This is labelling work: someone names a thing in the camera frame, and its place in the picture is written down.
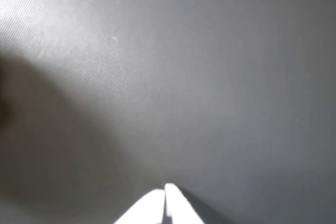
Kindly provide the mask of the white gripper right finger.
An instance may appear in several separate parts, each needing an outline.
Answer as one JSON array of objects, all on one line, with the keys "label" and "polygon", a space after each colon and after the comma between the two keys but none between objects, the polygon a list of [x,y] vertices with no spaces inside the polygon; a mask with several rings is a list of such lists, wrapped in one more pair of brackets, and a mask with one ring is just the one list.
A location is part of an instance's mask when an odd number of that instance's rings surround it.
[{"label": "white gripper right finger", "polygon": [[164,186],[166,195],[166,215],[173,224],[204,224],[181,190],[172,183]]}]

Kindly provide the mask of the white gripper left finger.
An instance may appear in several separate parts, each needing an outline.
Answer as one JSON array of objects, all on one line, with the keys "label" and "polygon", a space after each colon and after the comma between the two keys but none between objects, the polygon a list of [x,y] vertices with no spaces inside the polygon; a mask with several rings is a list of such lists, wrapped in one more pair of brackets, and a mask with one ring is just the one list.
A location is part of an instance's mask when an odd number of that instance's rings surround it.
[{"label": "white gripper left finger", "polygon": [[154,189],[134,203],[114,224],[162,223],[165,191]]}]

